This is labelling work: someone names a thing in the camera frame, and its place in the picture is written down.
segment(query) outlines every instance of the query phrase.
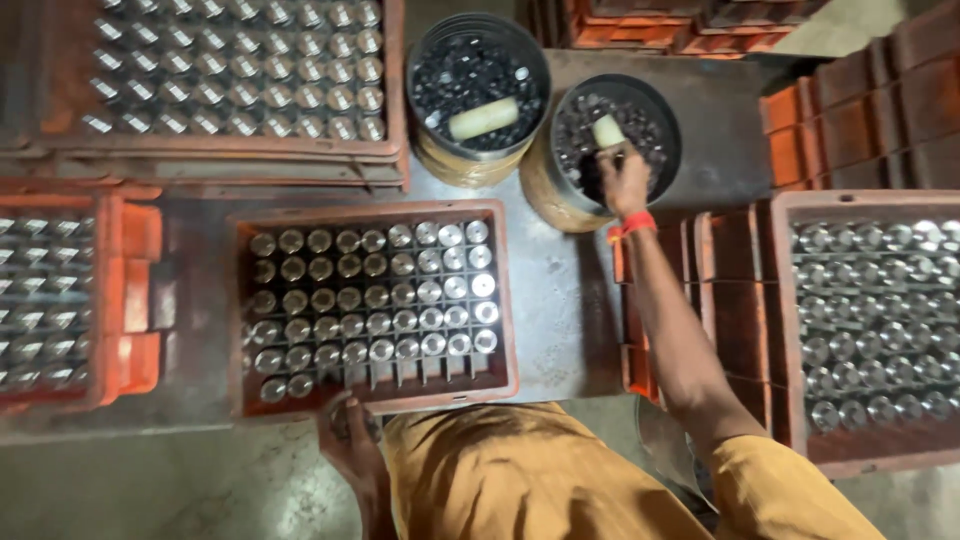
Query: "black bucket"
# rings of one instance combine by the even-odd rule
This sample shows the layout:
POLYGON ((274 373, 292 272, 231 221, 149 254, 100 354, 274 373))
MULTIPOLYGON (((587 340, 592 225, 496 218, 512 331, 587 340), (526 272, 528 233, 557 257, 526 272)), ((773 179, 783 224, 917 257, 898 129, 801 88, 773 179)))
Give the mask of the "black bucket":
POLYGON ((417 119, 415 150, 420 161, 437 178, 448 184, 479 187, 502 181, 516 168, 534 135, 543 125, 550 91, 550 69, 543 51, 534 37, 514 21, 489 13, 470 12, 456 14, 438 22, 417 42, 407 59, 407 101, 417 119), (526 137, 507 148, 480 151, 455 144, 437 130, 426 126, 426 116, 430 111, 418 109, 411 95, 414 87, 414 66, 423 52, 438 41, 466 35, 481 36, 502 43, 511 51, 511 55, 530 71, 530 77, 537 82, 538 95, 544 103, 540 118, 526 137))
POLYGON ((663 96, 647 83, 629 75, 606 73, 571 87, 555 104, 549 125, 537 136, 534 149, 524 160, 520 172, 523 192, 540 217, 554 228, 569 233, 596 231, 613 219, 610 209, 590 199, 570 182, 556 158, 554 126, 558 114, 566 104, 591 93, 620 103, 637 104, 660 127, 660 145, 666 161, 658 176, 651 179, 655 184, 648 190, 648 205, 673 184, 683 151, 676 116, 663 96))

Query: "person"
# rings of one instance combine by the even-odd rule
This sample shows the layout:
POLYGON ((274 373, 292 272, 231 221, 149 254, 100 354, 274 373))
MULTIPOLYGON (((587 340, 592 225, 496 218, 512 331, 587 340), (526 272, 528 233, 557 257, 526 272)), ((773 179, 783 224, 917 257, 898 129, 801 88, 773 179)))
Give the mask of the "person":
MULTIPOLYGON (((636 149, 621 144, 601 152, 598 164, 616 216, 645 212, 650 171, 636 149)), ((733 395, 656 230, 634 230, 625 241, 661 395, 713 477, 715 537, 882 538, 733 395)), ((366 538, 711 538, 665 487, 557 404, 400 415, 384 428, 386 459, 355 398, 347 398, 346 412, 349 441, 334 436, 330 415, 321 414, 320 446, 354 489, 366 538)))

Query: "metal work table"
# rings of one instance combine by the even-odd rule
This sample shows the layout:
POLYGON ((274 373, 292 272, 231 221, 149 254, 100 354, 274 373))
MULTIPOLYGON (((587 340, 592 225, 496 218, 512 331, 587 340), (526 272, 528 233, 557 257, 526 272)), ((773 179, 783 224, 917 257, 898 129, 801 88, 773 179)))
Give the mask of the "metal work table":
MULTIPOLYGON (((761 87, 755 64, 645 58, 615 51, 547 51, 554 90, 594 74, 621 72, 656 87, 680 124, 684 158, 677 179, 652 210, 722 209, 768 193, 767 142, 760 129, 761 87)), ((160 383, 87 413, 28 411, 0 418, 0 444, 64 438, 230 428, 230 338, 226 218, 244 209, 368 203, 332 200, 303 188, 279 188, 269 200, 228 190, 231 198, 197 199, 168 190, 162 208, 165 261, 154 272, 154 324, 165 331, 160 383)), ((496 198, 506 207, 510 285, 519 361, 512 403, 621 393, 620 300, 603 231, 567 235, 530 208, 515 172, 490 188, 443 184, 411 160, 406 200, 496 198)))

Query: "grey floor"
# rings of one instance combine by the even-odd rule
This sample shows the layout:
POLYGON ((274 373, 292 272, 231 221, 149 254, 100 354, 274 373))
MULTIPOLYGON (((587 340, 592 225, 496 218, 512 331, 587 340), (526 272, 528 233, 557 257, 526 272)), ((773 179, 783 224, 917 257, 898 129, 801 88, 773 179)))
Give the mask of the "grey floor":
MULTIPOLYGON (((833 0, 778 46, 839 56, 933 0, 833 0)), ((511 16, 514 0, 407 0, 408 41, 454 12, 511 16)), ((632 397, 564 404, 640 467, 632 397)), ((347 486, 305 424, 0 448, 0 536, 19 539, 359 538, 347 486)), ((956 537, 960 465, 842 480, 891 540, 956 537)))

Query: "wristband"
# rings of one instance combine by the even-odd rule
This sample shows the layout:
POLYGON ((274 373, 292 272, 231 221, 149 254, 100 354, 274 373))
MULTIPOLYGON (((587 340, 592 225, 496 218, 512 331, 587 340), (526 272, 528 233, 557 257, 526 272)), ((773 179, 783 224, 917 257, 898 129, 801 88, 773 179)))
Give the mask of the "wristband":
POLYGON ((657 230, 657 222, 654 221, 654 216, 650 215, 650 212, 646 210, 628 215, 623 219, 619 227, 614 225, 607 229, 607 243, 615 244, 627 234, 640 229, 657 230))

